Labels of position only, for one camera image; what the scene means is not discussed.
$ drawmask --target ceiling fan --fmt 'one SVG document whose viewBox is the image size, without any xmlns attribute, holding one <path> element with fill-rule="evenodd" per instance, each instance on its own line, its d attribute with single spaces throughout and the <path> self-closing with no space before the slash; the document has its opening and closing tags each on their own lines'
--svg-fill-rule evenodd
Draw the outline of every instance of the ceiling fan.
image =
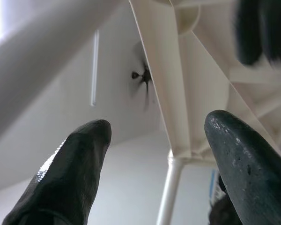
<svg viewBox="0 0 281 225">
<path fill-rule="evenodd" d="M 131 73 L 132 81 L 130 83 L 130 94 L 132 97 L 134 97 L 138 92 L 138 90 L 140 89 L 140 87 L 143 84 L 145 84 L 146 98 L 145 98 L 144 110 L 147 110 L 149 106 L 149 84 L 150 83 L 152 84 L 152 77 L 141 42 L 137 43 L 134 46 L 133 53 L 135 54 L 138 62 L 141 63 L 142 72 L 138 73 L 133 71 Z"/>
</svg>

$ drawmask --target white wall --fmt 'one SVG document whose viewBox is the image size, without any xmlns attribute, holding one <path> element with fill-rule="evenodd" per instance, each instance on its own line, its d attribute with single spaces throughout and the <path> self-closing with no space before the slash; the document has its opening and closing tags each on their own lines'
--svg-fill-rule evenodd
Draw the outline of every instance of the white wall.
<svg viewBox="0 0 281 225">
<path fill-rule="evenodd" d="M 100 28 L 96 106 L 90 106 L 92 40 L 81 48 L 0 139 L 0 189 L 31 177 L 66 136 L 106 119 L 112 144 L 159 128 L 158 104 L 144 112 L 145 87 L 130 98 L 133 47 L 140 41 L 128 1 Z"/>
<path fill-rule="evenodd" d="M 105 157 L 89 224 L 155 224 L 167 172 L 168 150 L 164 132 L 112 146 Z M 210 168 L 185 167 L 173 225 L 207 225 L 210 174 Z M 27 184 L 28 180 L 0 191 L 0 222 Z"/>
</svg>

